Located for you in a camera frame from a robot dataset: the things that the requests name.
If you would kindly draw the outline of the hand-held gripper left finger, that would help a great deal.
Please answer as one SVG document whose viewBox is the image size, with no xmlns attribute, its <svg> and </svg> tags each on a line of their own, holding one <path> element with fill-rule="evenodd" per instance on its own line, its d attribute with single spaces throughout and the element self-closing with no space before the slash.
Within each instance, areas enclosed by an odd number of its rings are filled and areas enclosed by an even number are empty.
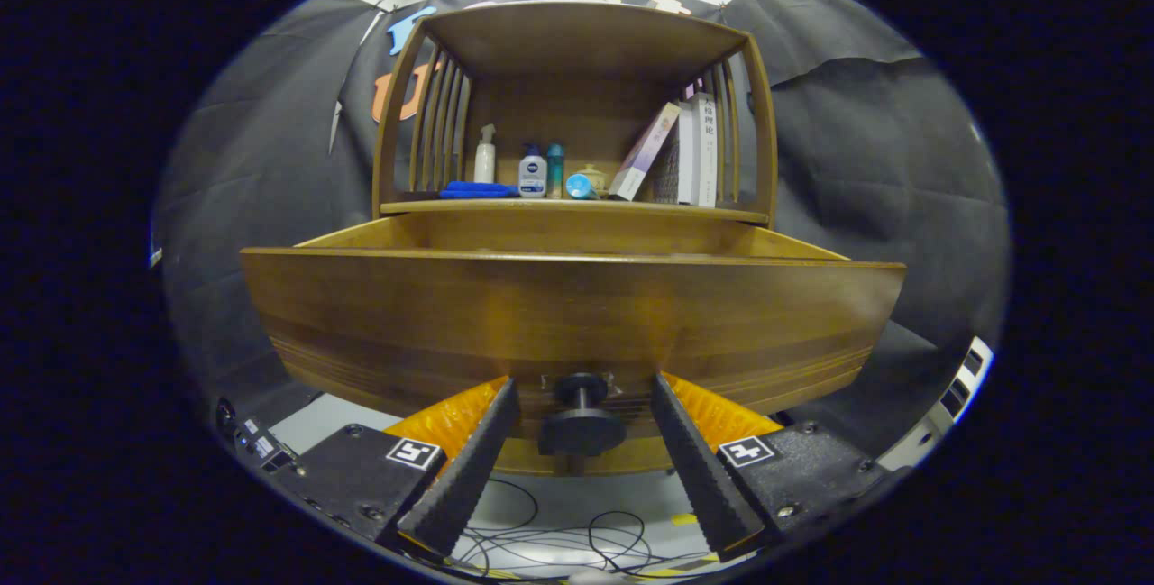
<svg viewBox="0 0 1154 585">
<path fill-rule="evenodd" d="M 389 380 L 381 393 L 340 395 L 394 417 L 352 421 L 304 450 L 262 426 L 262 475 L 344 535 L 384 552 L 440 563 L 478 507 L 508 434 L 519 420 L 514 378 L 501 375 L 412 397 Z"/>
</svg>

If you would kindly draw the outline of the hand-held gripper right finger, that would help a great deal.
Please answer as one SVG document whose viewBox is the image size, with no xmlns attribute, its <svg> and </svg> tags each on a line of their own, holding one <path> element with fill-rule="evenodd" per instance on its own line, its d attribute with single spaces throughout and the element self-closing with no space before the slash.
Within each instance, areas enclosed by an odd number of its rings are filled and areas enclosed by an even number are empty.
<svg viewBox="0 0 1154 585">
<path fill-rule="evenodd" d="M 722 562 L 814 543 L 907 475 L 825 425 L 777 425 L 668 372 L 655 374 L 650 408 L 710 552 Z"/>
</svg>

